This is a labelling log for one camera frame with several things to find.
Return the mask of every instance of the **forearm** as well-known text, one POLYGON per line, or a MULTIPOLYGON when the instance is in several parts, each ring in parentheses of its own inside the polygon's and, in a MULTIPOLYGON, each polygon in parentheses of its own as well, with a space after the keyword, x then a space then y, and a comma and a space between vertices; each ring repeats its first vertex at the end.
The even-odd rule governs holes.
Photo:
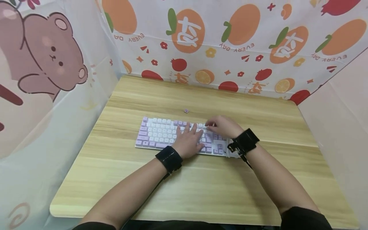
POLYGON ((102 222, 120 229, 166 174, 166 168, 154 158, 106 193, 81 223, 102 222))
POLYGON ((261 145, 247 153, 247 160, 280 213, 293 206, 319 212, 298 180, 261 145))

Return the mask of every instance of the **wooden desk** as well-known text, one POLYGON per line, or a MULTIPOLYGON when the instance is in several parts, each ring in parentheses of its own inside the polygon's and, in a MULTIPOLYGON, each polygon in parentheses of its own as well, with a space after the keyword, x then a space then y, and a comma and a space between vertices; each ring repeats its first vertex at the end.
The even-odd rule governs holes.
MULTIPOLYGON (((157 151, 134 148, 144 116, 203 123, 216 114, 250 127, 300 181, 332 227, 359 227, 293 102, 128 76, 116 86, 59 188, 51 214, 83 217, 109 189, 154 157, 157 151)), ((164 181, 134 219, 254 225, 281 221, 241 159, 204 155, 187 160, 164 181)))

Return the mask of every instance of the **person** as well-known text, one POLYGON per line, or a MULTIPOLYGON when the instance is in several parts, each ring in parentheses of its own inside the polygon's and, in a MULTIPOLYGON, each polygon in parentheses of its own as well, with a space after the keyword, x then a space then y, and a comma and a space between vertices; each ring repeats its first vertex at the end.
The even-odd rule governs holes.
MULTIPOLYGON (((207 130, 226 138, 236 138, 244 132, 244 129, 226 116, 214 116, 205 125, 207 130)), ((203 144, 198 144, 203 130, 199 132, 196 130, 197 125, 194 124, 190 129, 189 122, 183 133, 177 129, 177 139, 172 148, 182 159, 192 157, 204 147, 203 144)), ((303 186, 260 144, 256 144, 256 147, 246 154, 246 158, 263 189, 276 205, 282 219, 282 230, 332 230, 303 186)), ((120 230, 167 172, 164 164, 158 158, 154 158, 106 193, 74 230, 120 230)), ((167 229, 223 228, 218 224, 177 220, 153 222, 141 228, 141 230, 167 229)))

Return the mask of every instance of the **keyboard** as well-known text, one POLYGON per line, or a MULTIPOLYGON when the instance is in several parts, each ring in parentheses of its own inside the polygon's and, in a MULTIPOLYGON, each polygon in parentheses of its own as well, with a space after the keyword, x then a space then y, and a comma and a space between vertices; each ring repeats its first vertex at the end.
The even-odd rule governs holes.
MULTIPOLYGON (((181 132, 183 132, 186 125, 186 121, 144 117, 139 128, 135 147, 161 150, 168 145, 171 146, 177 138, 177 127, 179 126, 181 132)), ((199 142, 205 145, 205 147, 200 150, 199 154, 239 157, 238 154, 231 153, 227 149, 229 141, 232 141, 231 139, 223 138, 221 135, 208 131, 205 124, 202 123, 197 124, 197 132, 199 130, 204 131, 199 142)))

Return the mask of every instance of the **black sleeve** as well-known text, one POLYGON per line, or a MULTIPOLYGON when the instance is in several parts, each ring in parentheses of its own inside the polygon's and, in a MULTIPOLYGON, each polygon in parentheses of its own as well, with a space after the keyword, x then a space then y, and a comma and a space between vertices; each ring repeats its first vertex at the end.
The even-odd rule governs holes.
POLYGON ((281 219, 281 230, 332 230, 324 215, 301 207, 292 207, 281 219))
POLYGON ((116 228, 109 224, 87 222, 76 226, 73 230, 116 230, 116 228))

